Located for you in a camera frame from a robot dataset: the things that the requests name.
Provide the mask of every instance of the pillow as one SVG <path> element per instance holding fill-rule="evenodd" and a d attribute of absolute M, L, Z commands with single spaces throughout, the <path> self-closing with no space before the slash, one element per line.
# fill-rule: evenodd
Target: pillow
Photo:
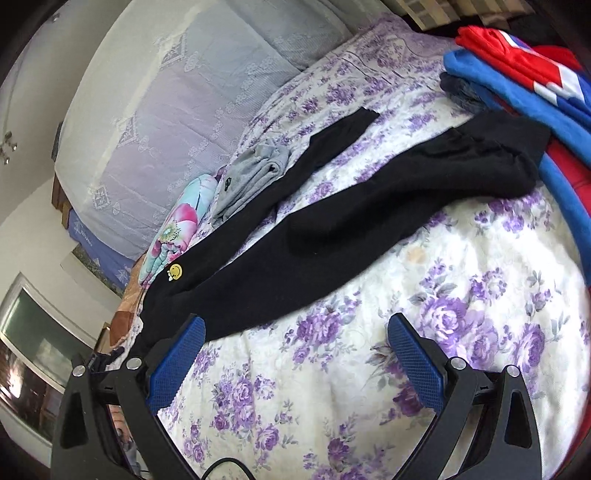
<path fill-rule="evenodd" d="M 140 285 L 148 287 L 164 267 L 187 250 L 216 188 L 217 180 L 211 175 L 201 175 L 187 185 L 146 253 L 139 271 Z"/>

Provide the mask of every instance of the gray cloth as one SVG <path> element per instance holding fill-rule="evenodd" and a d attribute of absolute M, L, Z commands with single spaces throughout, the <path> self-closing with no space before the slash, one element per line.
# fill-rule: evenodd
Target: gray cloth
<path fill-rule="evenodd" d="M 222 191 L 212 215 L 213 225 L 221 225 L 261 190 L 283 176 L 289 157 L 290 150 L 273 140 L 265 140 L 241 154 L 222 180 Z"/>

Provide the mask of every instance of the bed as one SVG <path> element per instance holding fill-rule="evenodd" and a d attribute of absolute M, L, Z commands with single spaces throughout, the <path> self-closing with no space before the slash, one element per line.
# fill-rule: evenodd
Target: bed
<path fill-rule="evenodd" d="M 273 138 L 290 146 L 293 163 L 313 133 L 358 107 L 381 116 L 279 204 L 237 255 L 290 212 L 366 180 L 392 156 L 467 121 L 439 88 L 442 55 L 453 48 L 451 40 L 385 17 L 275 92 L 230 162 Z M 190 246 L 212 230 L 208 214 Z M 140 312 L 141 305 L 125 351 L 141 331 Z M 386 342 L 395 312 L 427 336 L 448 325 L 457 351 L 477 368 L 521 369 L 543 477 L 552 478 L 586 408 L 591 323 L 576 245 L 543 184 L 517 200 L 452 204 L 325 299 L 208 343 L 158 416 L 199 475 L 232 452 L 261 479 L 392 478 L 433 418 Z M 471 422 L 460 439 L 446 478 L 457 472 L 474 428 Z M 211 478 L 235 475 L 221 466 Z"/>

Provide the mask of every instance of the black sweatpants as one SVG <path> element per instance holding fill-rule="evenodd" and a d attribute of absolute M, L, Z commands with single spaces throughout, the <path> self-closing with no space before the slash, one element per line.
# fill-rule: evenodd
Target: black sweatpants
<path fill-rule="evenodd" d="M 271 322 L 347 283 L 450 202 L 527 194 L 549 138 L 527 118 L 484 112 L 412 147 L 369 180 L 288 215 L 209 278 L 173 294 L 153 284 L 132 353 L 172 336 L 190 314 L 204 319 L 206 340 Z M 181 257 L 182 278 L 211 254 L 194 255 L 199 245 Z"/>

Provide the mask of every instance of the smiley face patch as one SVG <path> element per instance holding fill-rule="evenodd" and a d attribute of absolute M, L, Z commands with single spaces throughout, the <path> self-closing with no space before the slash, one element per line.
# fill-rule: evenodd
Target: smiley face patch
<path fill-rule="evenodd" d="M 183 269 L 178 263 L 171 265 L 168 269 L 168 281 L 178 280 L 183 275 Z"/>

